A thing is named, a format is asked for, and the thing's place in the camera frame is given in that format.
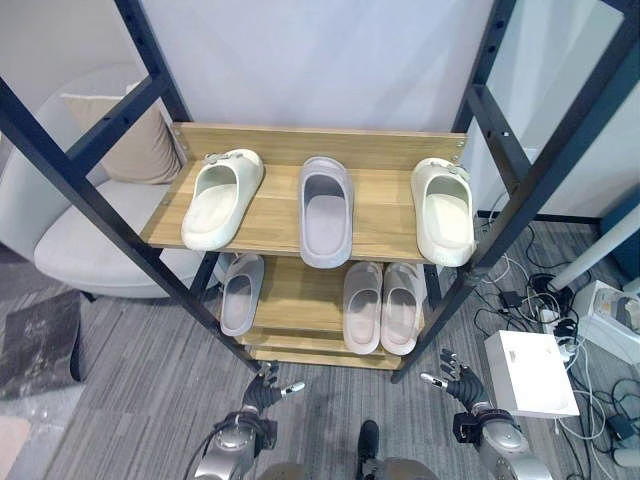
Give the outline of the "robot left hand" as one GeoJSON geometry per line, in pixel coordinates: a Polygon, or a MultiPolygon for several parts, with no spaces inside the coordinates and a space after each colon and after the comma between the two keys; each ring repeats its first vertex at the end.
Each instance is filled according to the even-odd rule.
{"type": "Polygon", "coordinates": [[[287,386],[277,386],[279,372],[277,361],[266,362],[247,386],[241,409],[260,415],[265,409],[278,403],[281,399],[301,392],[306,384],[303,381],[294,382],[287,386]]]}

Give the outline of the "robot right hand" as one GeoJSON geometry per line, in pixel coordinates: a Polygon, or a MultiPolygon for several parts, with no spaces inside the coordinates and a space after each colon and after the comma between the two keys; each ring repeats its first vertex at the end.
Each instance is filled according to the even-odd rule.
{"type": "Polygon", "coordinates": [[[482,381],[470,366],[459,360],[458,354],[443,348],[440,353],[441,370],[449,375],[443,379],[421,372],[419,378],[426,384],[445,391],[458,400],[469,413],[488,407],[491,402],[482,381]]]}

